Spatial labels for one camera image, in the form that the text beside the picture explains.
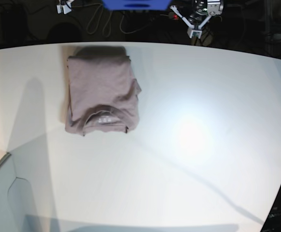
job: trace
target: white table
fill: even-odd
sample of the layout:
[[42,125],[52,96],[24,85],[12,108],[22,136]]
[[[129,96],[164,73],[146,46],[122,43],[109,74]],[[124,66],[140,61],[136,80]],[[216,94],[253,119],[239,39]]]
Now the white table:
[[[64,131],[66,58],[96,45],[132,60],[142,93],[129,134]],[[5,151],[44,231],[258,232],[281,184],[281,60],[154,43],[0,50]]]

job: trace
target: fabric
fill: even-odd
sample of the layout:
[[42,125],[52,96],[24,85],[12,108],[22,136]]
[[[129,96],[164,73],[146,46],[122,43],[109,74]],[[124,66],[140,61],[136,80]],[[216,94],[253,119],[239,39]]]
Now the fabric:
[[129,132],[139,122],[141,89],[127,56],[68,58],[70,105],[66,131],[85,135],[100,130]]

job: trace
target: blue robot part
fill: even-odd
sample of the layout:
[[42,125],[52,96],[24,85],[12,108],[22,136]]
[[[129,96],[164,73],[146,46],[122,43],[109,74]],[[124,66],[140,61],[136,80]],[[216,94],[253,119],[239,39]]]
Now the blue robot part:
[[167,9],[171,0],[103,0],[110,11],[156,10]]

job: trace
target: white surface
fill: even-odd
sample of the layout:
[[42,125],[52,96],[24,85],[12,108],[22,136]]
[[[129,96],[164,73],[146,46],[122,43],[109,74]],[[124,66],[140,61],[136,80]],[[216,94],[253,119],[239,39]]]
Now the white surface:
[[[86,45],[130,55],[135,131],[64,131],[66,58]],[[258,232],[281,184],[281,61],[145,43],[0,50],[0,149],[31,183],[44,231]]]
[[0,232],[19,232],[7,199],[8,189],[14,180],[13,161],[9,157],[0,167]]

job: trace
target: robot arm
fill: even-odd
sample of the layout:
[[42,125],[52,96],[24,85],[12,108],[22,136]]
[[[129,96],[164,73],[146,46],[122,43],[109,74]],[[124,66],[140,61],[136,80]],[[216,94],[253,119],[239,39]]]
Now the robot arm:
[[170,8],[188,26],[190,38],[201,38],[204,25],[212,16],[222,14],[223,7],[223,0],[192,0],[192,10],[188,16],[183,16],[177,6],[172,5]]

